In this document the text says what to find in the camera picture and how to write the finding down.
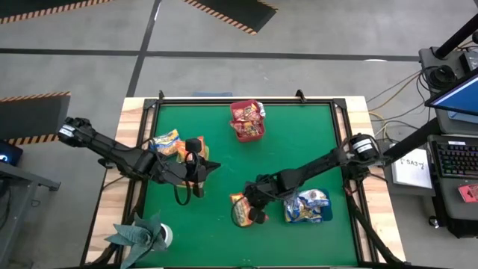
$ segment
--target white pot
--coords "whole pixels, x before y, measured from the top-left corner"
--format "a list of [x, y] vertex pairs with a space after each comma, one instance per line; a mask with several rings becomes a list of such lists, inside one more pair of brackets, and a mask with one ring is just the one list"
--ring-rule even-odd
[[169, 247], [173, 242], [173, 231], [171, 230], [171, 227], [166, 224], [161, 224], [161, 227], [164, 229], [166, 234], [164, 236], [164, 242], [166, 243], [166, 247]]

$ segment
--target potted plant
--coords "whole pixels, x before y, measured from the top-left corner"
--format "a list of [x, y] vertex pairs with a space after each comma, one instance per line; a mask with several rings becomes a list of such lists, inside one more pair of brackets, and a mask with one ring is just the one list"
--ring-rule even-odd
[[129, 268], [149, 251], [165, 251], [173, 241], [173, 231], [168, 225], [161, 223], [159, 213], [149, 220], [143, 220], [134, 214], [134, 226], [114, 224], [114, 228], [118, 233], [105, 240], [131, 247], [129, 255], [121, 264], [121, 269]]

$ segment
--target green plant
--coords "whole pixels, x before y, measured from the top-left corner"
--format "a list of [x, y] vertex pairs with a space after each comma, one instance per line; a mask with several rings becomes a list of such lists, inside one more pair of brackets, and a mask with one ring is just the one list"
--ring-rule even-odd
[[128, 257], [121, 264], [121, 269], [129, 268], [150, 250], [165, 251], [167, 248], [163, 236], [161, 236], [159, 213], [149, 220], [143, 220], [137, 214], [134, 214], [134, 226], [114, 224], [114, 228], [118, 233], [107, 237], [105, 240], [131, 247]]

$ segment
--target wooden table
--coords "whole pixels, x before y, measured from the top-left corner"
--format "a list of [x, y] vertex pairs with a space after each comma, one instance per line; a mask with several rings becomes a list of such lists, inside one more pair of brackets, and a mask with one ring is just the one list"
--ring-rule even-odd
[[[251, 97], [255, 99], [265, 99], [272, 97]], [[345, 97], [308, 97], [308, 99], [331, 99], [344, 98], [347, 102], [347, 110], [352, 133], [362, 133], [373, 135], [373, 129], [368, 115], [367, 104], [363, 96], [345, 96]], [[140, 128], [140, 118], [143, 111], [144, 99], [149, 98], [126, 98], [119, 119], [117, 134], [115, 139], [127, 146], [136, 146], [138, 130]], [[152, 115], [148, 115], [145, 134], [149, 134], [151, 128]], [[345, 137], [344, 121], [339, 117], [339, 127], [341, 136]], [[382, 169], [373, 168], [372, 173], [383, 176]], [[120, 177], [117, 170], [108, 170], [105, 175], [105, 185]], [[108, 246], [108, 242], [104, 239], [109, 235], [116, 233], [113, 223], [121, 223], [122, 213], [125, 206], [126, 190], [128, 187], [128, 180], [122, 179], [119, 182], [108, 186], [101, 193], [98, 209], [93, 219], [93, 226], [90, 240], [87, 241], [87, 249], [84, 255], [85, 262], [92, 262], [95, 260]], [[397, 223], [394, 216], [394, 210], [391, 205], [391, 200], [388, 195], [388, 189], [385, 182], [369, 177], [364, 181], [364, 191], [367, 198], [367, 206], [369, 209], [370, 219], [373, 228], [383, 240], [385, 245], [391, 252], [399, 259], [405, 261], [405, 254], [403, 252], [400, 234], [398, 232]], [[370, 253], [368, 250], [367, 237], [360, 227], [361, 245], [364, 250], [364, 259], [370, 261]]]

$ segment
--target black mat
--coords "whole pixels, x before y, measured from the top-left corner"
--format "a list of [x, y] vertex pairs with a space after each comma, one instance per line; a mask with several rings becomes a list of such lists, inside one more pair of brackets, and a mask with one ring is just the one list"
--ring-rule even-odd
[[252, 35], [257, 34], [277, 12], [277, 8], [258, 0], [183, 1]]
[[0, 140], [17, 146], [57, 140], [70, 95], [61, 92], [0, 99]]
[[111, 0], [0, 0], [0, 24], [74, 10]]

